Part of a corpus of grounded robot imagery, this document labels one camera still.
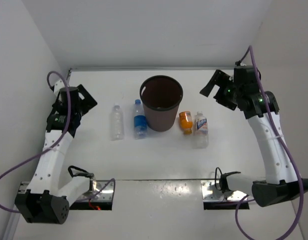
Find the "clear plastic bottle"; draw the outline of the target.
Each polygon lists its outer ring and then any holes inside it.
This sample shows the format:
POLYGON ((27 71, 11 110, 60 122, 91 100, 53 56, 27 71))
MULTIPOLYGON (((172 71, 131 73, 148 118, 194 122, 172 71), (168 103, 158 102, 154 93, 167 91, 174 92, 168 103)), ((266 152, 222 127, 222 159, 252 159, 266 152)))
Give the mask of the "clear plastic bottle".
POLYGON ((115 104, 112 108, 110 114, 110 130, 113 141, 124 139, 123 111, 119 104, 115 104))

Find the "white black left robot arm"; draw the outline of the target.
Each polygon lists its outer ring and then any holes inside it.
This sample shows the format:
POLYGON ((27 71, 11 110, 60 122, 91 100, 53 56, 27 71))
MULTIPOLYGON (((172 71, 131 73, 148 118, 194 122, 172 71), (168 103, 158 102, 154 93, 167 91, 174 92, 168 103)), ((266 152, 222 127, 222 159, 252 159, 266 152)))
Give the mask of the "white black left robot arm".
POLYGON ((83 85, 59 90, 47 118, 45 141, 34 176, 24 192, 18 192, 15 205, 27 223, 63 224, 71 205, 93 190, 94 174, 81 168, 70 172, 71 181, 59 187, 66 152, 82 117, 97 105, 83 85))

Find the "orange juice bottle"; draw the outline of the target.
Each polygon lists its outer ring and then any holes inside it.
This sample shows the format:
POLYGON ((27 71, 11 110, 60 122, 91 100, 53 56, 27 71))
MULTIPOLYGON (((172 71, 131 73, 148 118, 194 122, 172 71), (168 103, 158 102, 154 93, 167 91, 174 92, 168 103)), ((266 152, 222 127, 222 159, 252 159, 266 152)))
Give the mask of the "orange juice bottle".
POLYGON ((190 135, 192 133, 193 121, 189 111, 183 111, 179 113, 180 127, 183 134, 190 135))

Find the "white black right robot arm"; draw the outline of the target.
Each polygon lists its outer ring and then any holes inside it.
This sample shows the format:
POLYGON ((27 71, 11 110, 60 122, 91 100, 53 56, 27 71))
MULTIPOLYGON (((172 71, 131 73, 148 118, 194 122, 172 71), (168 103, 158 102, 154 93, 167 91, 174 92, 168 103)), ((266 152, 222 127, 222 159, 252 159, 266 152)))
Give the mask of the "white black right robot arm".
POLYGON ((265 178, 243 175, 239 171, 223 173, 219 190, 223 193, 241 191, 252 196, 261 207, 292 201, 300 196, 296 171, 281 142, 277 100, 270 91, 261 93, 252 66, 237 66, 233 76, 216 70, 200 94, 208 97, 214 86, 219 89, 216 102, 230 110, 244 113, 252 128, 265 166, 265 178))

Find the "white label clear bottle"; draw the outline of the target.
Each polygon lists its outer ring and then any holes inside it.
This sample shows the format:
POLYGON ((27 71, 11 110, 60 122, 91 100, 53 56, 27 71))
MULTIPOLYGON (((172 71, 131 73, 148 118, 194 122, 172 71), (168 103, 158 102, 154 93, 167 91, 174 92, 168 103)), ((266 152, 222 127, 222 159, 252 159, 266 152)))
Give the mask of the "white label clear bottle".
POLYGON ((198 111, 194 121, 194 148, 205 149, 209 144, 208 122, 202 112, 198 111))

